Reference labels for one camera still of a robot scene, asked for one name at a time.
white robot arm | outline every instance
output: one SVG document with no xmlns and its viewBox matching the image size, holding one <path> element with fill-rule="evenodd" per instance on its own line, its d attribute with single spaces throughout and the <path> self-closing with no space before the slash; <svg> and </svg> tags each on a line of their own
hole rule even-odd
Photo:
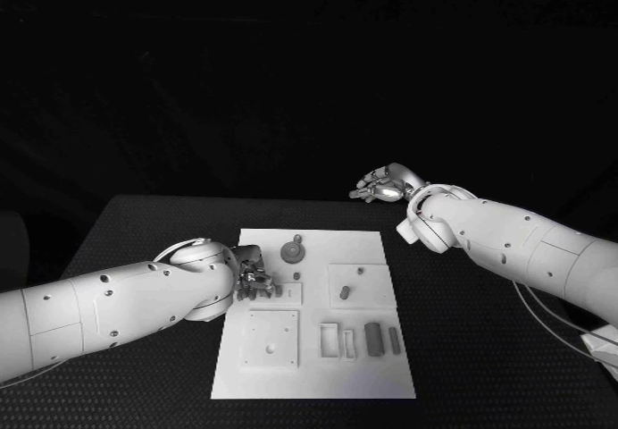
<svg viewBox="0 0 618 429">
<path fill-rule="evenodd" d="M 515 282 L 545 290 L 618 327 L 618 244 L 536 213 L 431 184 L 401 165 L 368 174 L 352 198 L 408 201 L 397 230 L 438 253 L 461 248 L 473 261 Z"/>
<path fill-rule="evenodd" d="M 268 298 L 261 248 L 195 239 L 169 264 L 165 253 L 119 266 L 0 294 L 0 383 L 159 332 L 183 318 L 209 322 L 238 298 Z"/>
</svg>

black tablecloth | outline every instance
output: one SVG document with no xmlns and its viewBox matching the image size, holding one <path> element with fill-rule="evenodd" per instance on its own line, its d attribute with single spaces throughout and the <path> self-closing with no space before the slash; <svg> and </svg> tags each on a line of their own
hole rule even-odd
<svg viewBox="0 0 618 429">
<path fill-rule="evenodd" d="M 241 228 L 381 231 L 417 400 L 211 400 L 219 317 L 182 321 L 2 390 L 0 427 L 618 427 L 600 364 L 544 331 L 513 284 L 461 249 L 437 255 L 407 245 L 395 230 L 405 216 L 404 203 L 121 196 L 65 277 L 152 260 L 196 237 L 234 246 Z M 577 332 L 549 323 L 581 346 Z"/>
</svg>

dark background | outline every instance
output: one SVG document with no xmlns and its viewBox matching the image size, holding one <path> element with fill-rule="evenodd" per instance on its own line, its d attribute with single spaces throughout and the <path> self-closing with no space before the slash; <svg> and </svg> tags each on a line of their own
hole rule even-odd
<svg viewBox="0 0 618 429">
<path fill-rule="evenodd" d="M 31 285 L 117 194 L 346 201 L 391 162 L 618 240 L 613 2 L 51 3 L 0 2 Z"/>
</svg>

table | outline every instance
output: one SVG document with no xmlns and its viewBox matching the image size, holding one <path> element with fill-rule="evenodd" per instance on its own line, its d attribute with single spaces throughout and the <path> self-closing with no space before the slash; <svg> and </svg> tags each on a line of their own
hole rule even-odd
<svg viewBox="0 0 618 429">
<path fill-rule="evenodd" d="M 219 317 L 183 321 L 2 390 L 0 427 L 618 427 L 600 364 L 544 331 L 510 282 L 461 249 L 438 255 L 407 245 L 395 230 L 405 216 L 404 203 L 119 196 L 64 277 L 150 260 L 195 237 L 234 246 L 241 228 L 379 231 L 417 400 L 211 400 Z M 564 314 L 558 299 L 546 302 Z"/>
</svg>

small cylinder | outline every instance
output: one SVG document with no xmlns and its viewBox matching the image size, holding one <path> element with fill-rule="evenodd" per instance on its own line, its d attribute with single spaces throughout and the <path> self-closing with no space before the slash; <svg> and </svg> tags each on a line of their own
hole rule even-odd
<svg viewBox="0 0 618 429">
<path fill-rule="evenodd" d="M 365 336 L 368 339 L 368 353 L 374 358 L 384 356 L 384 342 L 381 324 L 365 325 Z"/>
<path fill-rule="evenodd" d="M 402 352 L 400 347 L 400 338 L 397 336 L 397 328 L 389 328 L 391 343 L 394 344 L 394 353 L 398 355 Z"/>
<path fill-rule="evenodd" d="M 345 286 L 343 288 L 342 288 L 342 293 L 339 294 L 339 298 L 340 299 L 348 299 L 348 295 L 351 294 L 351 287 L 349 286 Z"/>
</svg>

